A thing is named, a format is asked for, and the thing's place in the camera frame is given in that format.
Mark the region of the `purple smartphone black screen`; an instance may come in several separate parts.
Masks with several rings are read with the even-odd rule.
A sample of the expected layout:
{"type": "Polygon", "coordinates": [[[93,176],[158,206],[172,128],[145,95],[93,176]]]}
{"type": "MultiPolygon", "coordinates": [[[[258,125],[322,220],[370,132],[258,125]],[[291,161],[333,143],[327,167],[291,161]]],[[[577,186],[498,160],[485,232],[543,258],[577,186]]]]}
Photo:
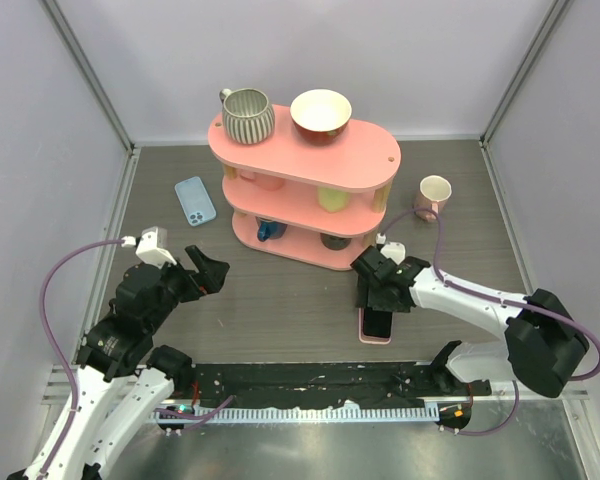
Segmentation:
{"type": "Polygon", "coordinates": [[[392,334],[393,314],[365,308],[362,313],[361,332],[365,338],[389,341],[392,334]]]}

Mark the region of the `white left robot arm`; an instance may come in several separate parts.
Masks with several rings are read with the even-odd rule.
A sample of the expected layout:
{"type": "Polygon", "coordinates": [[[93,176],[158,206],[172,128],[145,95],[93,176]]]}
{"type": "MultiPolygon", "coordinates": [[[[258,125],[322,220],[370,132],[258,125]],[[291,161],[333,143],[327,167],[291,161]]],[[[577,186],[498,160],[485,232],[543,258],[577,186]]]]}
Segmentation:
{"type": "Polygon", "coordinates": [[[112,239],[132,248],[129,268],[108,313],[83,337],[75,368],[59,358],[69,397],[46,443],[13,479],[106,479],[129,442],[168,397],[185,397],[193,385],[192,359],[153,337],[175,308],[221,291],[230,266],[197,246],[185,252],[187,270],[164,249],[155,231],[112,239]]]}

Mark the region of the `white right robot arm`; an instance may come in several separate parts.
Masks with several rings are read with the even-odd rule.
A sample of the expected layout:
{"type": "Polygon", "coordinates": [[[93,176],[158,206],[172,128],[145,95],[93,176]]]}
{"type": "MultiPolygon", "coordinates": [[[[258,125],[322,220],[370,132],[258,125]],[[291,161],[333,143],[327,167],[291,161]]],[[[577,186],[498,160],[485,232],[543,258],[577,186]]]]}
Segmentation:
{"type": "Polygon", "coordinates": [[[583,328],[548,291],[497,291],[415,257],[397,263],[376,247],[366,248],[351,266],[359,277],[361,308],[387,314],[435,310],[496,337],[492,344],[461,343],[432,369],[433,386],[442,394],[477,380],[517,380],[538,395],[557,398],[589,350],[583,328]]]}

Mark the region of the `pink phone case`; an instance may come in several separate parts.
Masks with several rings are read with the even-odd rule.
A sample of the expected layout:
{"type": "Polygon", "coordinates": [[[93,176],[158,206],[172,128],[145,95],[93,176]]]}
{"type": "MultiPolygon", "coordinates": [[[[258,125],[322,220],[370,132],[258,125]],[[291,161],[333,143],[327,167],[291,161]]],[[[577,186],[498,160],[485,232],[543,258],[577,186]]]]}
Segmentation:
{"type": "Polygon", "coordinates": [[[362,343],[366,343],[366,344],[375,344],[375,345],[386,345],[386,344],[389,344],[391,342],[391,338],[390,338],[389,341],[380,341],[380,340],[376,340],[376,339],[372,339],[372,338],[365,338],[362,335],[362,332],[361,332],[361,320],[362,320],[362,313],[363,313],[364,309],[365,308],[360,308],[358,310],[358,336],[359,336],[359,340],[362,343]]]}

